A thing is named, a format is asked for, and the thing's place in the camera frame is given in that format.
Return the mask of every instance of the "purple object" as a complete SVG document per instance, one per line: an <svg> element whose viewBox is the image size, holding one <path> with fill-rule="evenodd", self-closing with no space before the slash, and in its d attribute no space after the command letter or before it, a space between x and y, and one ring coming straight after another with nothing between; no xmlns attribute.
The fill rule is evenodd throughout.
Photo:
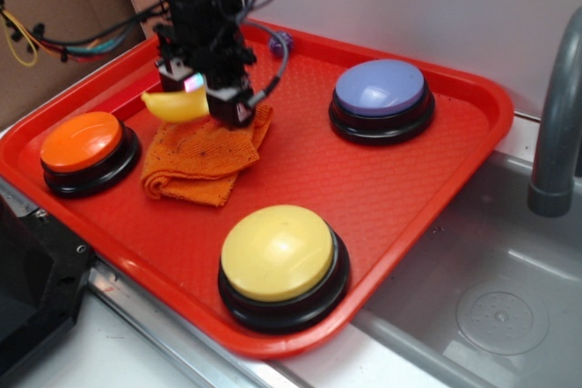
<svg viewBox="0 0 582 388"><path fill-rule="evenodd" d="M289 53L291 53L291 51L293 51L293 47L295 46L295 42L293 41L291 34L285 31L276 31L276 33L283 38L286 43L287 50ZM281 58L283 56L283 46L281 45L281 42L273 36L269 38L268 47L271 54L277 58Z"/></svg>
<svg viewBox="0 0 582 388"><path fill-rule="evenodd" d="M423 96L425 78L404 61L382 59L350 68L336 83L339 104L347 111L383 117L405 111Z"/></svg>

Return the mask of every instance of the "orange cloth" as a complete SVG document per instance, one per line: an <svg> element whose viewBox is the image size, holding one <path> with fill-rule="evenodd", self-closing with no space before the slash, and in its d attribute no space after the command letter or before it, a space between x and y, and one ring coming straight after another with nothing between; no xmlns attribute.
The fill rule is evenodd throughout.
<svg viewBox="0 0 582 388"><path fill-rule="evenodd" d="M228 128L211 117L163 123L145 154L145 193L152 199L167 196L224 205L238 173L258 161L257 149L272 118L271 107L260 104L255 119L244 128Z"/></svg>

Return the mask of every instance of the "gray faucet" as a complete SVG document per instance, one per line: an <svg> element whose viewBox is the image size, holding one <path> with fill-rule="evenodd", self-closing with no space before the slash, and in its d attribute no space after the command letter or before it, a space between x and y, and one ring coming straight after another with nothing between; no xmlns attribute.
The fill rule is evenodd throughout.
<svg viewBox="0 0 582 388"><path fill-rule="evenodd" d="M574 176L582 176L582 7L570 18L547 89L527 204L559 217L570 209Z"/></svg>

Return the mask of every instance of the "yellow banana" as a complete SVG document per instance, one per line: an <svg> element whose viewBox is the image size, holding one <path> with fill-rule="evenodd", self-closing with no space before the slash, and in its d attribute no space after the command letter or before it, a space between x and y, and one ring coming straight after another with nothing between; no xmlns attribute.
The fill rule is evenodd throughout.
<svg viewBox="0 0 582 388"><path fill-rule="evenodd" d="M183 123L209 114L206 90L143 93L142 100L150 113L168 123Z"/></svg>

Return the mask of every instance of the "metal sink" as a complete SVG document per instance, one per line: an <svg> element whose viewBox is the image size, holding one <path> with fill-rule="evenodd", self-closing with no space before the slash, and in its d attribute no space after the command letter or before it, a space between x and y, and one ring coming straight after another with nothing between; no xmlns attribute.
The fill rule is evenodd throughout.
<svg viewBox="0 0 582 388"><path fill-rule="evenodd" d="M451 386L579 386L582 185L542 218L530 174L494 152L354 324Z"/></svg>

